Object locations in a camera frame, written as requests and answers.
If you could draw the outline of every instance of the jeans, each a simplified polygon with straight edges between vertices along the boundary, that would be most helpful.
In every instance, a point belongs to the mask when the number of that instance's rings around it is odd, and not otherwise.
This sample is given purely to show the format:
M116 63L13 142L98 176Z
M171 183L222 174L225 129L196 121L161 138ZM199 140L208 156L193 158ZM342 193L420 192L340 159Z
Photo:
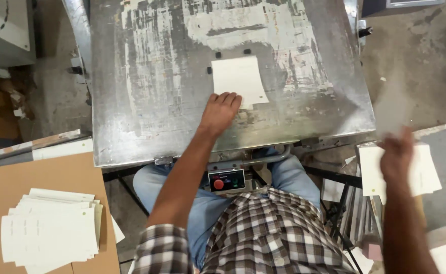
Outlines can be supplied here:
M263 149L257 154L270 156L278 154L275 149ZM320 208L320 190L306 174L304 168L294 155L275 163L267 164L272 173L272 187L300 196ZM144 207L152 212L155 199L172 167L147 165L139 170L133 178L133 187ZM208 182L205 174L202 184ZM232 202L212 192L198 189L187 222L187 237L191 258L198 269L202 269L206 244L211 231L220 215Z

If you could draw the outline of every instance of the hand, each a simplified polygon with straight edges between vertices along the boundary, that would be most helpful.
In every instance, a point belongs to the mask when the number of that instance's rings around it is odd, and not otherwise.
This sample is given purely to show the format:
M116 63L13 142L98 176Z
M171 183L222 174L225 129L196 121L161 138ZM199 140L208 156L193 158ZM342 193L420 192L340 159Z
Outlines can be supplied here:
M403 127L400 139L389 135L380 143L385 152L380 159L380 170L385 182L408 186L408 174L413 157L413 134L411 128Z
M218 138L231 125L241 103L242 97L234 92L225 92L219 96L213 93L202 113L198 131Z

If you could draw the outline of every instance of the plaid shirt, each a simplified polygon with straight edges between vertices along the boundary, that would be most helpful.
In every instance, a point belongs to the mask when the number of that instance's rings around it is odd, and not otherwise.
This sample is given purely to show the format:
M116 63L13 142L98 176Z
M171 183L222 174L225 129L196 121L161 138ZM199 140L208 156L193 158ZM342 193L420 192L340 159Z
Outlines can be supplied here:
M148 227L133 273L191 273L185 229ZM319 210L272 187L235 196L216 222L201 273L355 273Z

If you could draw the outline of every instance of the metal table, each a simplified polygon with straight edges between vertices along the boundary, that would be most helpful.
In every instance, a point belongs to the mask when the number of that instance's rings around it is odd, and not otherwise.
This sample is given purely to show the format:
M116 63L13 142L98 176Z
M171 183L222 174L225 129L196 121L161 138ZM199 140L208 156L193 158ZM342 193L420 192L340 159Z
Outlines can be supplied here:
M94 162L179 157L213 92L206 68L251 49L270 103L214 151L360 134L375 119L342 0L91 3Z

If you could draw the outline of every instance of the emergency stop button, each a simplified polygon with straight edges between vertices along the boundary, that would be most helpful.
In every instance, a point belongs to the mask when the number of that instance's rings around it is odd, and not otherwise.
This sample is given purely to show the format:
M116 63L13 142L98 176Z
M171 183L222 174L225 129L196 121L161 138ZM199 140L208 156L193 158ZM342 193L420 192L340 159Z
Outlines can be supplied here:
M215 182L213 183L213 186L216 188L216 189L222 189L223 188L223 181L222 180L215 180Z

